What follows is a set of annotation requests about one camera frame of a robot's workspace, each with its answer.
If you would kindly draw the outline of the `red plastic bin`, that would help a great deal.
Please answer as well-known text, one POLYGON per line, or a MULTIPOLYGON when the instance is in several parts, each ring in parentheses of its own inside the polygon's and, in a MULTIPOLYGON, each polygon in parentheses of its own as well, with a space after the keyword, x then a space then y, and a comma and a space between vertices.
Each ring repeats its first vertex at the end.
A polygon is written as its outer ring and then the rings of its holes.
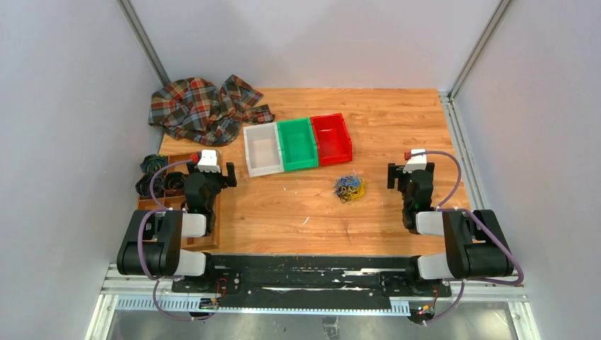
POLYGON ((320 166, 353 160, 352 139, 341 113, 310 117, 320 166))

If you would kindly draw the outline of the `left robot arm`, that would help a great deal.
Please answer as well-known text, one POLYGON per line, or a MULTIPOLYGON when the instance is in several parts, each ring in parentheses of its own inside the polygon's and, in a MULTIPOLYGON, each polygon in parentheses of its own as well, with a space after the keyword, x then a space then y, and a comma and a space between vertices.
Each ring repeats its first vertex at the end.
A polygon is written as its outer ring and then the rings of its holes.
POLYGON ((145 275, 150 280, 190 276, 190 284, 201 293, 210 292, 217 273, 210 267, 210 254, 181 247, 182 240, 215 234, 218 195, 237 185, 235 165, 228 173, 192 171, 184 180, 186 207, 171 209, 157 202, 153 210, 136 210, 117 255, 117 267, 124 276, 145 275))

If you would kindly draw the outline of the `aluminium front rail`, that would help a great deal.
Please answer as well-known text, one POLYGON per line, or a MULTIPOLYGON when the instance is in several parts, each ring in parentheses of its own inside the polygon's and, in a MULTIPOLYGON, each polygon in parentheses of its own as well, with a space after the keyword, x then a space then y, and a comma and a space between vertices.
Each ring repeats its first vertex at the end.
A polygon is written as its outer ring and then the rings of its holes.
POLYGON ((110 266, 87 339, 539 339, 532 309, 519 288, 469 283, 463 297, 438 300, 444 316, 426 326, 400 314, 403 301, 386 310, 268 310, 223 308, 188 322, 188 309, 200 297, 171 293, 160 285, 161 314, 152 301, 152 282, 121 278, 110 266))

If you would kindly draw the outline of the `white plastic bin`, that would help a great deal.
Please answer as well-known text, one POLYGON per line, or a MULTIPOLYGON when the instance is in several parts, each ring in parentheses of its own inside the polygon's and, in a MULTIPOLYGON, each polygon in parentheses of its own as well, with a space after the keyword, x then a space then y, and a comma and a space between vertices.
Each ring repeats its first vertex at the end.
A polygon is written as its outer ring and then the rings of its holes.
POLYGON ((284 172, 277 123, 245 126, 243 134, 250 177, 284 172))

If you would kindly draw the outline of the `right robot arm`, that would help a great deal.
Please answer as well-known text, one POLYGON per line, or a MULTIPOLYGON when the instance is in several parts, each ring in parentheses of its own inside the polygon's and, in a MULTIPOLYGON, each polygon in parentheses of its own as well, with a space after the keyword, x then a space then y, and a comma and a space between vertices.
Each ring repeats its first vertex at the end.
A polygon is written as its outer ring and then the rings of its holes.
POLYGON ((403 199, 403 226, 412 234, 444 240, 444 251, 413 256, 406 267, 405 286, 414 295, 424 295, 434 282, 444 279, 492 279, 515 271, 510 250, 492 210, 461 212, 437 210, 432 204, 434 163, 411 169, 390 163, 387 187, 403 199))

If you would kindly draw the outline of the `wooden divided tray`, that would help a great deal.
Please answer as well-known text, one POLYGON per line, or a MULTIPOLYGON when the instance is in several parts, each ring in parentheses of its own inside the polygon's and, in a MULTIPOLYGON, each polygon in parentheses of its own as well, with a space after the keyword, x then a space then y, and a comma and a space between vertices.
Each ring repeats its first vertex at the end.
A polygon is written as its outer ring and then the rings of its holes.
POLYGON ((217 194, 208 198, 204 206, 196 204, 191 196, 186 194, 184 183, 187 177, 198 169, 188 163, 195 155, 175 154, 164 156, 151 154, 141 163, 142 178, 136 183, 139 194, 137 209, 152 210, 165 206, 173 209, 185 209, 188 213, 207 215, 206 233, 202 237, 187 237, 182 248, 189 251, 217 249, 220 241, 219 208, 220 199, 217 194))

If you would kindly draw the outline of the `plaid cloth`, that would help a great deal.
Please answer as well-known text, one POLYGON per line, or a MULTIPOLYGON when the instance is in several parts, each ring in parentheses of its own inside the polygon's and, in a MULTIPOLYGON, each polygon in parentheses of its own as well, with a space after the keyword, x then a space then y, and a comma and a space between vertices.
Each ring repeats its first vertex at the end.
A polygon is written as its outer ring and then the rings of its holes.
POLYGON ((152 94, 147 123, 175 140, 222 147, 233 142, 243 124, 272 123, 276 116, 263 93, 236 75, 221 87, 200 77, 180 79, 152 94))

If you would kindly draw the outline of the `green plastic bin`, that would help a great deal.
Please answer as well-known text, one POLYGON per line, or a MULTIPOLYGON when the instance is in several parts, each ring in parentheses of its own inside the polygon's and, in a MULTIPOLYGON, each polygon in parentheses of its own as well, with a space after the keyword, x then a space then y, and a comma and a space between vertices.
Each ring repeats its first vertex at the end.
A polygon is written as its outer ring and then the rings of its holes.
POLYGON ((277 122, 283 168, 292 172, 318 167, 318 149, 310 118, 277 122))

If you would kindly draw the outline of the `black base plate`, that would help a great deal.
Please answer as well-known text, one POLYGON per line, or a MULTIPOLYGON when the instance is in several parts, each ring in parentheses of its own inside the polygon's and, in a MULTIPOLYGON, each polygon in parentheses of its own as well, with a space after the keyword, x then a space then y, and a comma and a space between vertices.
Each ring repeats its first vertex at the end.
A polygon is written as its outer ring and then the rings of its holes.
POLYGON ((208 273, 172 292, 217 297, 222 307, 274 310, 389 310, 391 298, 431 302, 449 287, 418 281, 405 256, 214 254, 208 273))

